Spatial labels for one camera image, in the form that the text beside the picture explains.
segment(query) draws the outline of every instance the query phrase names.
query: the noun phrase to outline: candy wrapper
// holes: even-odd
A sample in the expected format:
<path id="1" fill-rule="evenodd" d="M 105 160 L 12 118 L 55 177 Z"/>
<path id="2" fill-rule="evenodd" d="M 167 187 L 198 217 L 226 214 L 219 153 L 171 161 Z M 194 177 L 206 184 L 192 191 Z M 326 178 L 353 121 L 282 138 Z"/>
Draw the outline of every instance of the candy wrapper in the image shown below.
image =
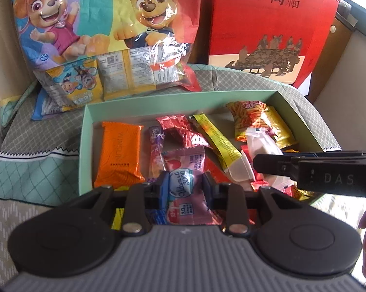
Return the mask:
<path id="1" fill-rule="evenodd" d="M 246 142 L 248 144 L 248 153 L 253 160 L 257 154 L 283 155 L 275 141 L 267 134 L 266 129 L 248 128 L 246 130 Z M 279 175 L 263 175 L 265 181 L 277 190 L 283 190 L 285 187 L 293 185 L 293 181 L 288 177 Z"/>
<path id="2" fill-rule="evenodd" d="M 265 115 L 268 117 L 268 120 L 271 124 L 272 130 L 275 133 L 276 144 L 280 149 L 292 146 L 297 144 L 298 142 L 295 140 L 291 130 L 287 126 L 287 124 L 280 117 L 278 112 L 274 107 L 268 106 L 264 110 Z"/>
<path id="3" fill-rule="evenodd" d="M 217 154 L 222 169 L 229 172 L 234 181 L 253 180 L 252 168 L 233 144 L 211 123 L 204 114 L 193 115 L 190 121 L 198 131 L 201 131 Z"/>
<path id="4" fill-rule="evenodd" d="M 141 125 L 103 122 L 102 152 L 95 187 L 114 189 L 144 182 L 140 172 Z"/>
<path id="5" fill-rule="evenodd" d="M 165 171 L 163 144 L 164 133 L 160 126 L 149 127 L 150 135 L 150 160 L 149 178 L 157 178 L 161 171 Z"/>
<path id="6" fill-rule="evenodd" d="M 171 131 L 177 139 L 182 139 L 184 148 L 196 146 L 210 147 L 202 134 L 196 133 L 185 115 L 169 115 L 156 118 L 165 131 Z"/>
<path id="7" fill-rule="evenodd" d="M 171 224 L 212 224 L 213 217 L 202 191 L 205 151 L 202 146 L 177 149 L 164 154 L 169 173 L 169 207 Z"/>
<path id="8" fill-rule="evenodd" d="M 274 132 L 264 109 L 265 103 L 260 101 L 237 101 L 226 104 L 234 118 L 234 135 L 236 140 L 246 141 L 245 131 L 247 128 L 266 128 L 269 135 Z"/>
<path id="9" fill-rule="evenodd" d="M 299 201 L 306 201 L 315 196 L 314 192 L 298 189 L 298 184 L 296 182 L 291 186 L 291 192 L 292 197 Z"/>

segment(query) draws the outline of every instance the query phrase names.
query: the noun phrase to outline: nutrition label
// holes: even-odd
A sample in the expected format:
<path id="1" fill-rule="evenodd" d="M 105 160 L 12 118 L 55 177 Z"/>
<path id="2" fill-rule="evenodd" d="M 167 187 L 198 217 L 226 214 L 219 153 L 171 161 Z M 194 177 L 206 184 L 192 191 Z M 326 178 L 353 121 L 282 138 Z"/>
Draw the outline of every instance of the nutrition label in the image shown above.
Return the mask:
<path id="1" fill-rule="evenodd" d="M 150 47 L 131 49 L 130 63 L 135 87 L 154 84 L 154 77 L 150 67 Z"/>
<path id="2" fill-rule="evenodd" d="M 98 56 L 99 68 L 104 77 L 104 92 L 112 93 L 128 89 L 122 52 L 110 52 Z"/>

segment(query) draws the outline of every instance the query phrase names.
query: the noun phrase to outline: cartoon dog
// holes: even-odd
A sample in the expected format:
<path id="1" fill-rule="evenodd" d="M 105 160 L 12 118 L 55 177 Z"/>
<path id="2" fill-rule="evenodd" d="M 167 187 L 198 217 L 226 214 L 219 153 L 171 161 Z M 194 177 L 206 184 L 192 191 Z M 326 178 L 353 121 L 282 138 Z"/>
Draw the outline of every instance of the cartoon dog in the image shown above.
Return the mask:
<path id="1" fill-rule="evenodd" d="M 69 5 L 67 0 L 15 0 L 14 13 L 17 18 L 28 18 L 28 24 L 20 31 L 23 33 L 29 24 L 36 28 L 30 38 L 36 42 L 52 44 L 57 48 L 59 56 L 53 60 L 62 64 L 76 60 L 82 55 L 94 55 L 107 52 L 110 44 L 108 36 L 96 34 L 78 36 L 73 31 L 80 6 L 77 2 Z M 45 29 L 41 33 L 37 28 Z"/>
<path id="2" fill-rule="evenodd" d="M 124 40 L 128 48 L 154 46 L 167 37 L 173 37 L 170 27 L 177 14 L 176 0 L 131 0 L 135 17 L 148 29 L 137 34 L 133 26 L 123 25 L 114 32 L 116 40 Z"/>
<path id="3" fill-rule="evenodd" d="M 96 75 L 96 68 L 83 69 L 81 67 L 75 67 L 78 75 L 75 77 L 75 80 L 81 82 L 83 87 L 87 90 L 92 90 L 96 87 L 96 80 L 93 75 Z"/>

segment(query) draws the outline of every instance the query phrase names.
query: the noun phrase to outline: transparent plastic bag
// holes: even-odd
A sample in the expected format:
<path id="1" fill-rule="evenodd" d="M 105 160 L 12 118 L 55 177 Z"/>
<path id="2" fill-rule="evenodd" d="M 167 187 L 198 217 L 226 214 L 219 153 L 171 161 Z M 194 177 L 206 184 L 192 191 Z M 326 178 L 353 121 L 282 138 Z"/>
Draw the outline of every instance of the transparent plastic bag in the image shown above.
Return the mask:
<path id="1" fill-rule="evenodd" d="M 252 160 L 258 154 L 283 155 L 276 142 L 266 133 L 266 129 L 248 128 L 245 135 L 249 156 Z M 283 190 L 294 183 L 289 177 L 279 175 L 264 174 L 263 177 L 270 186 L 277 190 Z"/>

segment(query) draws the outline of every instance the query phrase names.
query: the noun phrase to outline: orange snack package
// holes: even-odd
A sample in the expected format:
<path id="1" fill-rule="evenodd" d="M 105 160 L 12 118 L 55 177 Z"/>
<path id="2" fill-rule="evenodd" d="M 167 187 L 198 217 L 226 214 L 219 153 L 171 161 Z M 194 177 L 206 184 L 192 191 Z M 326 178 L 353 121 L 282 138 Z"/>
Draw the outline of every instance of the orange snack package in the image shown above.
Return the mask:
<path id="1" fill-rule="evenodd" d="M 94 187 L 114 189 L 144 182 L 140 172 L 141 125 L 103 122 L 102 152 Z"/>

